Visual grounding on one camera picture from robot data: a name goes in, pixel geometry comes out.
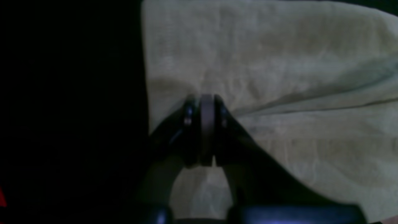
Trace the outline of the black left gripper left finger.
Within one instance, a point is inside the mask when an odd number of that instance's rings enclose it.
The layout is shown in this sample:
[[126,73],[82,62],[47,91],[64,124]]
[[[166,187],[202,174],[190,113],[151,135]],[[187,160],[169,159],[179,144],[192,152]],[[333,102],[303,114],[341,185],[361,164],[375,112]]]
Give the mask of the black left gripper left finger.
[[174,223],[169,206],[173,184],[183,168],[200,164],[200,108],[198,98],[188,95],[149,136],[147,157],[141,159],[134,188],[124,204],[124,223]]

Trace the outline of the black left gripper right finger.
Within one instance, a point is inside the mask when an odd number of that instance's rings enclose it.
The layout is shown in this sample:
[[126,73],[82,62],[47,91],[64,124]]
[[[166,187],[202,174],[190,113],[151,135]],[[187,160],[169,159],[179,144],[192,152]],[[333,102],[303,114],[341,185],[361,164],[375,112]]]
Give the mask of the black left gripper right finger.
[[338,203],[306,187],[276,162],[213,98],[216,164],[233,195],[227,224],[365,224],[355,204]]

